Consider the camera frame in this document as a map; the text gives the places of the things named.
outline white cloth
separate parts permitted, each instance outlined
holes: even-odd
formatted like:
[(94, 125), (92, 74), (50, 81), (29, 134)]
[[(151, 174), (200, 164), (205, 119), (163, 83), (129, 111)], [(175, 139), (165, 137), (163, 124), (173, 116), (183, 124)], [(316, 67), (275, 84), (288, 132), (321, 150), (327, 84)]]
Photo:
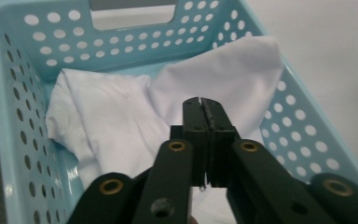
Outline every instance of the white cloth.
[[(167, 65), (154, 80), (62, 69), (48, 107), (48, 137), (76, 155), (84, 188), (110, 172), (134, 177), (153, 165), (170, 125), (182, 123), (184, 100), (220, 102), (248, 137), (258, 130), (281, 74), (278, 45), (269, 36), (243, 37)], [(196, 219), (234, 223), (224, 192), (195, 192)]]

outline light blue plastic basket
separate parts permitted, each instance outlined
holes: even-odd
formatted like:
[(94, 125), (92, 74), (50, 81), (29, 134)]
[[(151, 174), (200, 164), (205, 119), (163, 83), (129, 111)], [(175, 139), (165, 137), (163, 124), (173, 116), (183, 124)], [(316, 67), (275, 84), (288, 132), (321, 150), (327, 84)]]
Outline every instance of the light blue plastic basket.
[[(51, 89), (64, 67), (155, 75), (244, 35), (266, 32), (241, 0), (179, 0), (172, 21), (98, 31), (89, 0), (0, 0), (0, 160), (9, 223), (64, 223), (83, 188), (76, 158), (48, 139)], [(296, 178), (358, 183), (358, 164), (285, 62), (260, 131)]]

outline basket handle opening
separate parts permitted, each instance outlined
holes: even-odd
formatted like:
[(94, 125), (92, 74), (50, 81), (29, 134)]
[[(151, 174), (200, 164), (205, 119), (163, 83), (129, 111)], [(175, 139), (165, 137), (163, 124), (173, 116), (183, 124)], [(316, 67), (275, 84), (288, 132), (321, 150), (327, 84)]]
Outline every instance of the basket handle opening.
[(178, 0), (89, 0), (92, 24), (97, 30), (113, 30), (167, 23)]

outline laundry basket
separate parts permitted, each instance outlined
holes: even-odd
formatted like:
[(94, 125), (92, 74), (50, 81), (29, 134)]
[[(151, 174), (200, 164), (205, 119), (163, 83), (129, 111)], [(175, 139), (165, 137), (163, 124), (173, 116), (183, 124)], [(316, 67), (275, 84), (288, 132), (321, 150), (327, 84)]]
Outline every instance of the laundry basket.
[[(154, 76), (167, 63), (244, 35), (264, 35), (242, 0), (179, 0), (170, 21), (99, 30), (89, 0), (0, 0), (0, 161), (9, 223), (65, 223), (83, 187), (77, 160), (48, 139), (45, 116), (62, 68)], [(302, 181), (358, 184), (358, 164), (285, 63), (260, 126), (276, 159)]]

